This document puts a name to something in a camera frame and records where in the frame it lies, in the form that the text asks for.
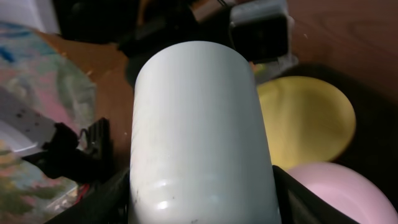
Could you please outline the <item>yellow plate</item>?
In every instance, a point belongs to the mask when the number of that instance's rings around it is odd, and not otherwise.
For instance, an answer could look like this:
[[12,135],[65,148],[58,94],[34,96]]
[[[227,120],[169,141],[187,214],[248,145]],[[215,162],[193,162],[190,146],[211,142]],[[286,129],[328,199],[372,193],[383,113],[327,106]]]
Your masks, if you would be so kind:
[[289,170],[342,154],[356,131],[354,108],[337,87],[311,77],[258,86],[271,162]]

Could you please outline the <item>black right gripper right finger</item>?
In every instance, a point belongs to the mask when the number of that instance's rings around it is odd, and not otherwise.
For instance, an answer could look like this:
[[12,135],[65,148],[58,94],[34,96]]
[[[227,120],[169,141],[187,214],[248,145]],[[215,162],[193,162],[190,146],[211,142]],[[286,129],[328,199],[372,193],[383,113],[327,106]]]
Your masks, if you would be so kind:
[[358,224],[280,167],[272,166],[272,170],[283,224]]

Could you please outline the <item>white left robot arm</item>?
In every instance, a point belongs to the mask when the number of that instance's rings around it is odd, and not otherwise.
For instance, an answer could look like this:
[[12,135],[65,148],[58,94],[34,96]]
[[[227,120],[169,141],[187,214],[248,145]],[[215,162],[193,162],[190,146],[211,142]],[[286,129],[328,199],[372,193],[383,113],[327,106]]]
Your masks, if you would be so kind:
[[[222,4],[202,22],[197,21],[191,6],[191,1],[151,1],[143,25],[120,38],[118,47],[129,59],[127,80],[131,85],[153,55],[181,42],[215,42],[252,62],[273,61],[289,51],[285,1]],[[66,177],[89,184],[105,182],[114,173],[107,119],[75,133],[2,90],[1,132],[14,140],[17,156],[51,179]]]

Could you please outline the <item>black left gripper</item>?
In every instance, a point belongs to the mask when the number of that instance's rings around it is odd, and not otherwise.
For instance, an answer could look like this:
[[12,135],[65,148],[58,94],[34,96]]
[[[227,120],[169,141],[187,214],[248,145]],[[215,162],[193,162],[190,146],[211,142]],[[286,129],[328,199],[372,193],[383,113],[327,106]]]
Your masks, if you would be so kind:
[[250,62],[273,61],[290,50],[286,1],[246,1],[228,5],[197,21],[193,1],[151,1],[144,23],[119,45],[128,57],[126,80],[134,86],[139,71],[157,52],[188,41],[215,42],[235,49]]

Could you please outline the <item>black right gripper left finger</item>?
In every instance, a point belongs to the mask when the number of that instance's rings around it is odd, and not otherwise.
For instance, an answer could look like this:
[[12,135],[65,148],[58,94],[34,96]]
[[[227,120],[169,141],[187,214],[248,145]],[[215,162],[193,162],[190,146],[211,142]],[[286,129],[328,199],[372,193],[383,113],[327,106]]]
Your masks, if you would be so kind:
[[124,169],[45,224],[127,224],[128,203],[129,169]]

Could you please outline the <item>pale green cup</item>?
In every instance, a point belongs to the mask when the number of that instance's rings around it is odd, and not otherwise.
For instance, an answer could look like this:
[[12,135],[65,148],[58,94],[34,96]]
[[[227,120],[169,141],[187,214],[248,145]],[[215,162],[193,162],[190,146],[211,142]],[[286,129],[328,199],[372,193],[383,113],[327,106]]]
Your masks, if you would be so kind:
[[130,166],[136,223],[280,223],[254,75],[221,44],[175,44],[134,89]]

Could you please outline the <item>pink bowl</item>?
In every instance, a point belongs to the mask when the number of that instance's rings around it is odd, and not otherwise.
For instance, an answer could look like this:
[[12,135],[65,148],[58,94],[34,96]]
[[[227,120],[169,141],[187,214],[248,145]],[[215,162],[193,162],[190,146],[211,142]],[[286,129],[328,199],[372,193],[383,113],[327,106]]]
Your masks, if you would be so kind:
[[389,199],[359,173],[329,162],[304,164],[288,173],[323,201],[358,223],[397,224]]

